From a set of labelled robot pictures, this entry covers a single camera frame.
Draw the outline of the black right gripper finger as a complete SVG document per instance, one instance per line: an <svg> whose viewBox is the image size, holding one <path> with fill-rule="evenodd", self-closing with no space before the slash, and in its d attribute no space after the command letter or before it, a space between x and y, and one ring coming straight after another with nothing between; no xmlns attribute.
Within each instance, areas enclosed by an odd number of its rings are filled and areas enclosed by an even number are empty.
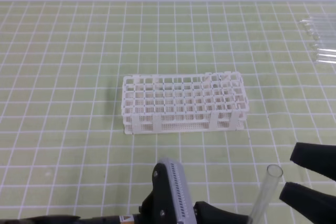
<svg viewBox="0 0 336 224"><path fill-rule="evenodd" d="M335 181L335 145L298 142L290 160L295 164Z"/></svg>

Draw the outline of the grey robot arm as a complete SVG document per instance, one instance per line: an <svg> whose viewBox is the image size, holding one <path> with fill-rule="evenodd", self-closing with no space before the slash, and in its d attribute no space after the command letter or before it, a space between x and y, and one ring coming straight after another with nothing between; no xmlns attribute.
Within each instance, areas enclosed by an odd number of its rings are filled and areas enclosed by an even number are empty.
<svg viewBox="0 0 336 224"><path fill-rule="evenodd" d="M277 165L269 165L250 215L218 209L204 201L195 204L181 163L161 159L152 173L153 189L133 215L83 219L72 215L49 215L23 219L2 219L1 223L259 223L283 175ZM335 223L335 197L303 185L286 182L280 200L312 223Z"/></svg>

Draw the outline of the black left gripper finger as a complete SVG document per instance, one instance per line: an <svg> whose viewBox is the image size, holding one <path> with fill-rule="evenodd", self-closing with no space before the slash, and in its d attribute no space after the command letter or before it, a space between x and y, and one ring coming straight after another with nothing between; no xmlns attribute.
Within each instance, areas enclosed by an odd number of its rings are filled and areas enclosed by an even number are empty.
<svg viewBox="0 0 336 224"><path fill-rule="evenodd" d="M335 196L324 194L303 185L285 183L279 199L312 223L335 223Z"/></svg>

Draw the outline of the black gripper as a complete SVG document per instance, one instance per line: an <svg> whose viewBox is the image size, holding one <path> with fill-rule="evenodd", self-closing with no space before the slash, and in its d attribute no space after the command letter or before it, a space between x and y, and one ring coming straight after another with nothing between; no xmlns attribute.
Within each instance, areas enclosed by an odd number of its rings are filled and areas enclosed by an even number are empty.
<svg viewBox="0 0 336 224"><path fill-rule="evenodd" d="M195 204L183 166L158 162L152 173L152 191L134 215L134 223L249 223L248 215L218 209L204 201Z"/></svg>

